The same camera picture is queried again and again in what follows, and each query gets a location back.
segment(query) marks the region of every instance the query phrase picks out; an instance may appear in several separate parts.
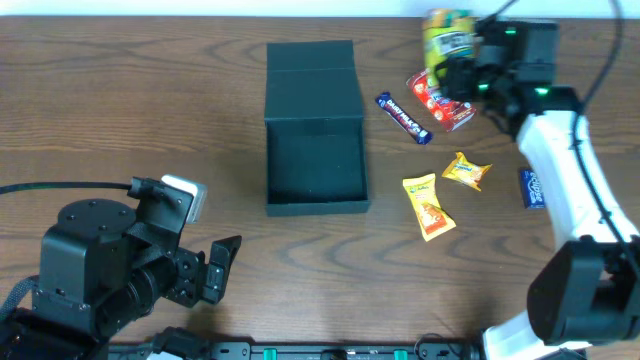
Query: dark green box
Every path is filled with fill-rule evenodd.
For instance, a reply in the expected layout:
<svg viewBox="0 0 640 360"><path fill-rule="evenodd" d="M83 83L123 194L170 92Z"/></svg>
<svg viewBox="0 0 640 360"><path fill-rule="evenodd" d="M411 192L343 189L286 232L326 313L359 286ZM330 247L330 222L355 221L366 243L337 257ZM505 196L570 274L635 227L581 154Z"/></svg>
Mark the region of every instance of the dark green box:
<svg viewBox="0 0 640 360"><path fill-rule="evenodd" d="M267 214L369 208L351 41L267 45Z"/></svg>

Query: white arm segment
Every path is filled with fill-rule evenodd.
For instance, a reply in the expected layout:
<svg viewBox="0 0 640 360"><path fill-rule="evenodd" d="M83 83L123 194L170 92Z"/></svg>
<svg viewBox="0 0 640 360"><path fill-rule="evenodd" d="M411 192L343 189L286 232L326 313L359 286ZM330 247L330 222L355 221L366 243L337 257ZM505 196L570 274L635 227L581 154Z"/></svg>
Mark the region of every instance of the white arm segment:
<svg viewBox="0 0 640 360"><path fill-rule="evenodd" d="M571 146L571 111L546 111L544 115L529 115L518 133L517 143L538 176L555 236L556 250L567 241L591 235L597 242L615 242L602 218L593 196L578 167ZM605 208L622 236L638 234L616 202L602 174L589 140L587 119L578 126L578 139L589 176ZM524 311L506 323L489 328L483 335L488 360L533 360L558 351L559 348L580 349L588 342L567 342L562 346L545 346L533 332Z"/></svg>

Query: white background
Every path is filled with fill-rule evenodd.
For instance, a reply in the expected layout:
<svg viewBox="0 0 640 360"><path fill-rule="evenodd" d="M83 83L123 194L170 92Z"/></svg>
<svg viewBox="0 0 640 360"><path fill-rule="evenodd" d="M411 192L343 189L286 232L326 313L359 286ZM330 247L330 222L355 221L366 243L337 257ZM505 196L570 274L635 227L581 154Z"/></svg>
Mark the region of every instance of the white background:
<svg viewBox="0 0 640 360"><path fill-rule="evenodd" d="M0 15L415 16L434 7L486 15L505 0L0 0ZM620 0L640 18L640 0ZM506 15L610 17L608 0L519 0Z"/></svg>

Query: wooden table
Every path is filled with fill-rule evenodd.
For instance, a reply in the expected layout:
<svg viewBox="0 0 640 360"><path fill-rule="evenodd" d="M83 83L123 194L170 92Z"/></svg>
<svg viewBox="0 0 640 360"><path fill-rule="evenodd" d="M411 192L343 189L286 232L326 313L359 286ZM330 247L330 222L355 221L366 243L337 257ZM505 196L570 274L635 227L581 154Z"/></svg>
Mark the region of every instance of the wooden table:
<svg viewBox="0 0 640 360"><path fill-rule="evenodd" d="M558 83L584 93L609 51L612 24L561 25ZM588 112L604 172L637 224L639 31L640 22L628 23L620 59ZM371 208L267 218L265 44L328 39L355 43ZM192 310L161 300L120 341L166 326L262 342L472 335L524 309L554 241L547 213L523 209L517 170L527 161L511 139L481 116L445 133L406 88L421 49L419 19L1 18L0 183L172 173L209 186L202 219L181 245L208 252L212 241L242 234L225 299ZM383 90L435 133L431 144L412 143L378 108ZM438 177L438 197L458 227L425 243L401 182L439 176L455 151L494 166L482 192ZM40 239L59 209L90 197L135 206L114 190L2 197L1 293L38 272ZM592 354L639 352L636 342Z"/></svg>

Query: blue snack package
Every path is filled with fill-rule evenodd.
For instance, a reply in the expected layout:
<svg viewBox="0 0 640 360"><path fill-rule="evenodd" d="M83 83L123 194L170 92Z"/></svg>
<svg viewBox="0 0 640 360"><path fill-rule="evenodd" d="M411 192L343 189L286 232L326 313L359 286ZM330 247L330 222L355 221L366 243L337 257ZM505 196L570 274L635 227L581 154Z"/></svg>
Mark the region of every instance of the blue snack package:
<svg viewBox="0 0 640 360"><path fill-rule="evenodd" d="M538 176L531 169L520 170L520 188L526 209L544 209L544 197Z"/></svg>
<svg viewBox="0 0 640 360"><path fill-rule="evenodd" d="M425 130L420 124L409 116L396 102L391 98L389 92L383 92L376 98L376 103L384 111L391 116L395 122L402 126L417 144L426 145L433 138L433 134Z"/></svg>

